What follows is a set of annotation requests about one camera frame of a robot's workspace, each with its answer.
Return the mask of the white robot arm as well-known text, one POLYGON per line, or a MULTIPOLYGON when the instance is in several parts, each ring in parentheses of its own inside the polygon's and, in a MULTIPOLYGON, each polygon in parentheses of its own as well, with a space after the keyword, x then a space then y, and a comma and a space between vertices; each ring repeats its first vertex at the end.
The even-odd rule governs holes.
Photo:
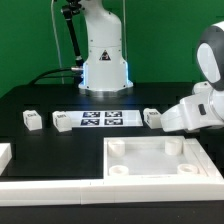
MULTIPOLYGON (((81 8, 87 25, 88 58, 80 90, 101 96, 131 88, 128 65, 121 52, 120 19, 104 9, 102 0, 81 0, 81 8)), ((196 59, 206 80, 194 86, 191 96, 164 113, 144 109, 144 120, 150 128, 170 132, 224 127, 224 21, 204 31, 196 59)))

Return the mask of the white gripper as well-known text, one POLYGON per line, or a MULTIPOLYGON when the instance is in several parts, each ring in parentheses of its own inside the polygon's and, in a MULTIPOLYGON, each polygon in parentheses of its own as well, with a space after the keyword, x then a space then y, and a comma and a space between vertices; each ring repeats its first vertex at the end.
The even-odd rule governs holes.
POLYGON ((224 91, 207 90, 180 100, 161 115, 165 132, 224 126, 224 91))

